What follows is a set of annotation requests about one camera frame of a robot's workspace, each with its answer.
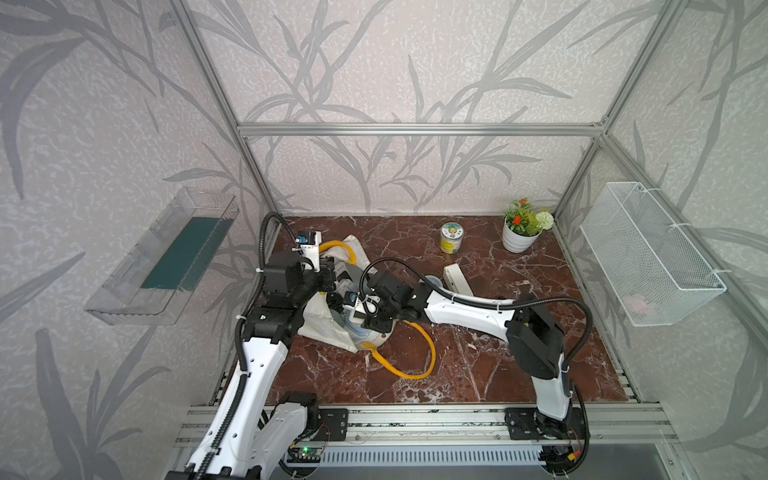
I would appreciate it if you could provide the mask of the white rectangular alarm clock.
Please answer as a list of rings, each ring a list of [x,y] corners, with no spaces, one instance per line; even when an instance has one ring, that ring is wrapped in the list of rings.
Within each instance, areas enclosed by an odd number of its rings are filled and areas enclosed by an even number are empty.
[[[451,292],[470,297],[474,295],[463,271],[457,263],[444,267],[443,282]]]

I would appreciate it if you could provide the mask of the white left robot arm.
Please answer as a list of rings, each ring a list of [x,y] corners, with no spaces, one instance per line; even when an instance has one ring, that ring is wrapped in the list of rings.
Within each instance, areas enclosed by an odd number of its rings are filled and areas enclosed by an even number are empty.
[[[307,304],[333,288],[333,268],[320,257],[321,243],[320,233],[302,230],[287,251],[268,255],[258,247],[257,286],[235,327],[235,376],[188,463],[167,478],[267,479],[296,440],[319,429],[312,393],[290,393],[272,413],[264,407]]]

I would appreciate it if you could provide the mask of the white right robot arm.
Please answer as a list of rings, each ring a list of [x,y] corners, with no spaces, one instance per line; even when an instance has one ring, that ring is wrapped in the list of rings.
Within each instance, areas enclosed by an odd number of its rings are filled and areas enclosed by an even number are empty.
[[[536,407],[530,431],[553,442],[541,451],[543,469],[555,477],[578,469],[589,452],[591,432],[584,396],[569,373],[594,328],[589,307],[570,296],[491,300],[458,294],[421,273],[415,275],[417,283],[409,285],[383,269],[384,262],[373,261],[358,281],[365,326],[377,329],[395,320],[426,318],[432,324],[461,326],[504,341],[533,383]],[[565,345],[565,330],[547,308],[556,303],[573,304],[585,317],[583,332],[571,349]]]

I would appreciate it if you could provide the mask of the white digital LCD clock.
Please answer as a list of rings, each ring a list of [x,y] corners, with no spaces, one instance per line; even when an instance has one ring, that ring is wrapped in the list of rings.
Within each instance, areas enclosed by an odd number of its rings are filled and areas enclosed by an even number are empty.
[[[353,306],[345,306],[345,321],[355,328],[363,328],[363,323],[368,318],[363,303],[357,301]]]

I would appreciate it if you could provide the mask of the white canvas bag yellow handles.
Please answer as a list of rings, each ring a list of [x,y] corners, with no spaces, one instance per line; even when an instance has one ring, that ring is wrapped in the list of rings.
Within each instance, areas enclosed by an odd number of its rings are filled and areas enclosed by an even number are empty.
[[[341,276],[309,300],[303,313],[304,324],[298,330],[301,336],[351,353],[367,351],[387,371],[405,380],[423,380],[432,374],[437,360],[436,347],[421,326],[410,321],[406,323],[418,331],[429,346],[429,364],[426,371],[420,374],[398,370],[379,352],[379,347],[391,336],[393,326],[383,332],[364,326],[365,311],[375,311],[377,301],[372,299],[363,304],[358,298],[358,288],[353,285],[353,281],[362,274],[362,269],[369,265],[356,237],[350,235],[343,241],[324,242],[320,233],[302,231],[295,241],[295,250],[309,262],[305,268],[307,272],[318,273],[321,263],[328,261],[330,271]]]

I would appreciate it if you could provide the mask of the blue round alarm clock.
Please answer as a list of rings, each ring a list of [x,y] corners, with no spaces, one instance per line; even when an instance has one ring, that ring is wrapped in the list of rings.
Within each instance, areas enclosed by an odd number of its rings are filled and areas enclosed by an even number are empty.
[[[437,287],[440,287],[440,288],[443,287],[443,282],[442,282],[442,280],[439,277],[436,277],[436,276],[433,276],[433,275],[426,275],[425,278],[427,279],[427,281],[430,284],[432,284],[434,286],[437,286]]]

